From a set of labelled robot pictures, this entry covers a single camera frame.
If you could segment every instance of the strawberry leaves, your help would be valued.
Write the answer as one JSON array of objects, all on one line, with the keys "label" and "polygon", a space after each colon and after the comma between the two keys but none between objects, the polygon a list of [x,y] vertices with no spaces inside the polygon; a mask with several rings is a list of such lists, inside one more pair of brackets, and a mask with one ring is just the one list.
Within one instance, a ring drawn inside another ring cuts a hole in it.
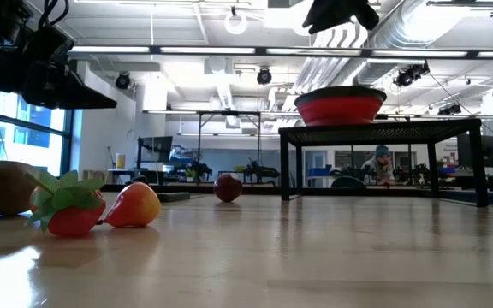
[{"label": "strawberry leaves", "polygon": [[43,188],[36,189],[32,194],[31,202],[38,210],[32,213],[26,225],[39,221],[41,229],[45,231],[51,218],[59,210],[72,206],[91,210],[102,205],[102,201],[94,192],[104,185],[104,181],[100,179],[79,181],[76,170],[63,175],[60,180],[45,170],[39,171],[39,178],[29,173],[25,173],[24,177],[27,181]]}]

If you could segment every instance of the person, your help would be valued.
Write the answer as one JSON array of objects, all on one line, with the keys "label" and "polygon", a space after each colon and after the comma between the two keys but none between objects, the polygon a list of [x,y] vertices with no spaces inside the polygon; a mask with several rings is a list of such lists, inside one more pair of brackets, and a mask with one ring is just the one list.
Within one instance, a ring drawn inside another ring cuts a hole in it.
[{"label": "person", "polygon": [[[365,171],[373,171],[376,175],[376,183],[382,184],[395,184],[395,177],[393,176],[393,167],[391,166],[391,157],[389,155],[389,148],[385,145],[378,145],[376,147],[376,153],[374,156],[363,163],[361,169]],[[370,184],[371,175],[365,172],[365,184]]]}]

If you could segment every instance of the red bowl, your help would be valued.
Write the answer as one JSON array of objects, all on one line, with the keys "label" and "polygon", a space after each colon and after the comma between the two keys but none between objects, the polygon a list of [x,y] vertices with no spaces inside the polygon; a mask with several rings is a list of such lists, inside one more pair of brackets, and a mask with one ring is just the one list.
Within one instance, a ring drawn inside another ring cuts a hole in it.
[{"label": "red bowl", "polygon": [[294,104],[307,126],[364,124],[374,121],[386,98],[375,89],[335,86],[301,95]]}]

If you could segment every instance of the kiwi fruit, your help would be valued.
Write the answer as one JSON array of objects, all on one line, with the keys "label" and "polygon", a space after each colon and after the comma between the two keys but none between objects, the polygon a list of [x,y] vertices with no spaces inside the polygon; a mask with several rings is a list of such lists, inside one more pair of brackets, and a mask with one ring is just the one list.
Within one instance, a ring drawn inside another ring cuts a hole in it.
[{"label": "kiwi fruit", "polygon": [[36,185],[24,179],[25,172],[39,176],[39,171],[29,164],[0,161],[0,216],[29,210],[30,195]]}]

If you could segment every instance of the computer screen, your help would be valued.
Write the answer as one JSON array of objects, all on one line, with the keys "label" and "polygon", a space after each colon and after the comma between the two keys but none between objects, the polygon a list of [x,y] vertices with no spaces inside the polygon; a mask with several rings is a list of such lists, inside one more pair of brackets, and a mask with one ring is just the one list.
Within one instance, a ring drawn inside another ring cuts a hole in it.
[{"label": "computer screen", "polygon": [[[484,166],[493,168],[493,136],[482,136]],[[461,167],[472,167],[471,141],[469,135],[458,136],[458,155]]]},{"label": "computer screen", "polygon": [[167,163],[170,159],[172,137],[148,137],[141,138],[142,163]]}]

